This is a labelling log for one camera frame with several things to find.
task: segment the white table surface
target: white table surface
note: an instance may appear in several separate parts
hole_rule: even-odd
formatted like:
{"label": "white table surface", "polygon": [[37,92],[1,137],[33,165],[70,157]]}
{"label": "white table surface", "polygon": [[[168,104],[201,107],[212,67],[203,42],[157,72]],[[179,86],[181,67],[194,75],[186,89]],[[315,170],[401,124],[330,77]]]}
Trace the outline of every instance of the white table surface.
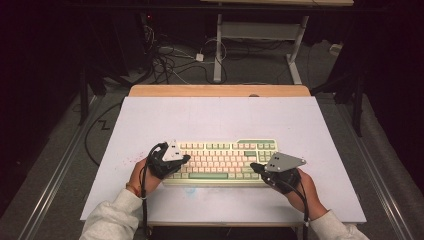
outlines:
{"label": "white table surface", "polygon": [[[365,215],[314,97],[127,97],[81,215],[113,201],[134,164],[169,139],[271,138],[279,151],[303,158],[324,206],[342,222]],[[160,185],[148,196],[150,225],[287,226],[303,214],[270,188]]]}

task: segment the space bar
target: space bar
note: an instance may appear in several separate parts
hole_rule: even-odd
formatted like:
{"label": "space bar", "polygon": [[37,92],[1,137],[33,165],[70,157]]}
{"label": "space bar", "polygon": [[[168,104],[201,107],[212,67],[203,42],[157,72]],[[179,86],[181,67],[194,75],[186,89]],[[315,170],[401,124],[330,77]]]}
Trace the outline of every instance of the space bar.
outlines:
{"label": "space bar", "polygon": [[190,173],[190,179],[227,179],[227,173]]}

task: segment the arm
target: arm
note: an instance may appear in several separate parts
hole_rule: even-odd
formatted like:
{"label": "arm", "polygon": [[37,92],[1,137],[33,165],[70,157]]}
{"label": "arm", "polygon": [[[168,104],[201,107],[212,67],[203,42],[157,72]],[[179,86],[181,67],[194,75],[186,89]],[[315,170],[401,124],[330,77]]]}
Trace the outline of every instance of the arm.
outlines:
{"label": "arm", "polygon": [[[114,202],[99,204],[85,221],[81,240],[85,239],[133,239],[141,219],[140,172],[146,160],[138,162],[131,174],[126,189],[122,189]],[[154,191],[160,179],[147,170],[147,194]]]}
{"label": "arm", "polygon": [[[355,225],[344,225],[331,210],[328,211],[318,198],[311,176],[300,169],[298,170],[308,202],[310,224],[319,239],[368,239]],[[303,194],[301,184],[298,185],[297,189]],[[299,196],[294,192],[290,192],[285,196],[294,208],[304,212],[304,205]]]}

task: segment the keyboard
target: keyboard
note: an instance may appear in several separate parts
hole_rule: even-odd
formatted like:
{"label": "keyboard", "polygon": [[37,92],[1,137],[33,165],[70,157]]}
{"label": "keyboard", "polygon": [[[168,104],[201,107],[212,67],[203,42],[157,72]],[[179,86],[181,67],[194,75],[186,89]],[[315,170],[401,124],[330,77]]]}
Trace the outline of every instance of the keyboard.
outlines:
{"label": "keyboard", "polygon": [[165,185],[265,187],[250,163],[266,164],[278,151],[272,139],[235,142],[177,142],[190,160],[164,179]]}

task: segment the white jacket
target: white jacket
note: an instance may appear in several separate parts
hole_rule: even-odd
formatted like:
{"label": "white jacket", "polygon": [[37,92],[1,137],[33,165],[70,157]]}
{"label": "white jacket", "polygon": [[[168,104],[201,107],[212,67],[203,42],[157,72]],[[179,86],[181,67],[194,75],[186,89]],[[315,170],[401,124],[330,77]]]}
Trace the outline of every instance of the white jacket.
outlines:
{"label": "white jacket", "polygon": [[[133,239],[141,221],[142,203],[133,193],[122,189],[113,203],[103,202],[90,213],[80,240]],[[332,211],[311,221],[310,226],[320,239],[368,239],[355,225],[341,223]]]}

